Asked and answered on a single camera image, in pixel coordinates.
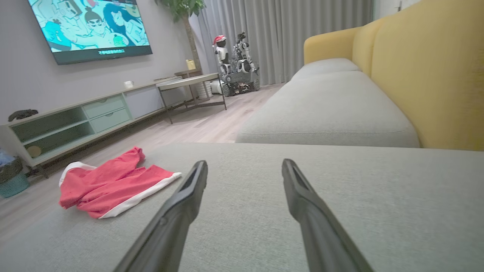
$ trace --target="plant foliage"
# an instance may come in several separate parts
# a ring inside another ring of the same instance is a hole
[[[170,9],[173,21],[177,22],[183,16],[190,17],[192,14],[199,15],[206,7],[203,0],[154,0],[156,4],[163,4]]]

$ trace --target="television screen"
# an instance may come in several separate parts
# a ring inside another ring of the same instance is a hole
[[[57,64],[152,54],[136,0],[29,0]]]

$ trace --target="yellow sofa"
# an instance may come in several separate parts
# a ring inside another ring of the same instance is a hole
[[[311,37],[304,62],[352,60],[424,148],[484,151],[484,0],[422,0],[366,26]]]

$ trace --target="red and white clothing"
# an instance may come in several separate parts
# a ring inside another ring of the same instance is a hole
[[[144,158],[142,149],[134,147],[99,167],[69,164],[59,181],[59,205],[77,205],[93,218],[114,217],[182,176],[155,165],[137,168]]]

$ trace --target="gray curtain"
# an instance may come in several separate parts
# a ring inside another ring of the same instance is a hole
[[[245,31],[262,85],[287,82],[304,65],[304,41],[365,25],[372,0],[205,0],[198,17],[210,72],[218,72],[213,39],[227,37],[229,52]]]

